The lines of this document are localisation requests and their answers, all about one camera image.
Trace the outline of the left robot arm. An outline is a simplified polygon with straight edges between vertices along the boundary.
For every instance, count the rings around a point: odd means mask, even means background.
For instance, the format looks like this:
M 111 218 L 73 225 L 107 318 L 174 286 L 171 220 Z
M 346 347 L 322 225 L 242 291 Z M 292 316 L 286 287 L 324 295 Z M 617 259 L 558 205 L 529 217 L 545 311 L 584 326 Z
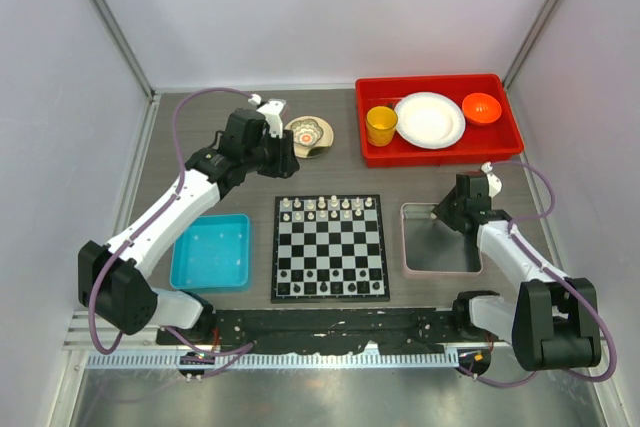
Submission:
M 87 242 L 78 254 L 78 297 L 89 325 L 103 319 L 120 334 L 148 324 L 178 328 L 190 345 L 213 332 L 211 307 L 193 294 L 152 288 L 148 279 L 164 253 L 205 211 L 251 173 L 286 179 L 299 169 L 293 134 L 279 99 L 257 109 L 237 109 L 220 142 L 194 153 L 170 188 L 131 226 L 104 244 Z

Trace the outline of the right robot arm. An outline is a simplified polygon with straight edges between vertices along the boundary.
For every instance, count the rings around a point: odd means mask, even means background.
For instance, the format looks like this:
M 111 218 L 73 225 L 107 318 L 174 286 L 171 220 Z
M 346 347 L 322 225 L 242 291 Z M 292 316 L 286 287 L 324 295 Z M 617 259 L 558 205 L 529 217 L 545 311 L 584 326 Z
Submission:
M 492 173 L 459 173 L 433 210 L 437 221 L 471 240 L 518 290 L 513 303 L 493 291 L 460 293 L 453 303 L 453 333 L 465 342 L 493 334 L 512 347 L 528 372 L 598 365 L 602 350 L 595 287 L 550 264 L 505 211 L 493 208 L 498 184 Z

